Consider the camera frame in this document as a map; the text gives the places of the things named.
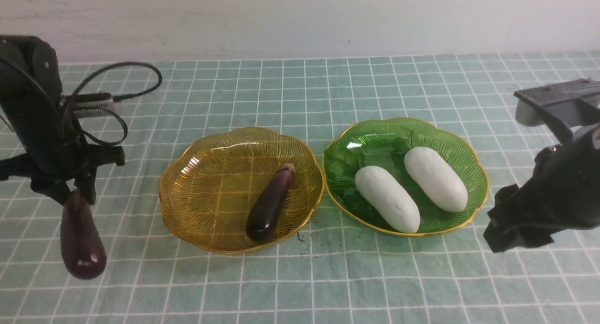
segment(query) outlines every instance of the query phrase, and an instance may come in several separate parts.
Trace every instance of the eggplant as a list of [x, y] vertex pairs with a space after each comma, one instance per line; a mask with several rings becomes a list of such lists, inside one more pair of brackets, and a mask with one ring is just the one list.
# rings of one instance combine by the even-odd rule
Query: eggplant
[[62, 210], [60, 255], [67, 271], [77, 279], [95, 279], [106, 268], [106, 252], [90, 203], [79, 189], [71, 192]]
[[290, 159], [277, 169], [246, 219], [246, 235], [256, 242], [268, 240], [275, 229], [287, 190], [292, 185], [297, 161]]

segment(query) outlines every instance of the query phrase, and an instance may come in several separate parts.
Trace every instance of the white vegetable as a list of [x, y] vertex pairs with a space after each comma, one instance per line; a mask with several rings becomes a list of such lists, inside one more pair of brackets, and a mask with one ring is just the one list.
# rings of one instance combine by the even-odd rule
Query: white vegetable
[[433, 149], [415, 147], [407, 152], [409, 175], [438, 207], [454, 213], [465, 210], [467, 187], [452, 167]]
[[392, 228], [408, 234], [419, 229], [419, 208], [388, 171], [379, 166], [363, 167], [354, 175], [354, 184]]

